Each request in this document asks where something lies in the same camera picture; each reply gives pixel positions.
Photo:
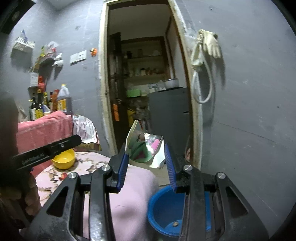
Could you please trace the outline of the person's left hand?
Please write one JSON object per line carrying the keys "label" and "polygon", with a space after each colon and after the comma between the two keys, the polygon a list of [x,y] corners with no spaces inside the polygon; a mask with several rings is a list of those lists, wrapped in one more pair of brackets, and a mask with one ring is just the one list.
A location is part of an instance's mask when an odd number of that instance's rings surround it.
{"label": "person's left hand", "polygon": [[4,206],[4,211],[7,212],[14,219],[27,222],[27,216],[33,218],[42,208],[38,187],[35,177],[29,173],[25,184],[28,187],[27,192],[14,188],[1,185],[1,201]]}

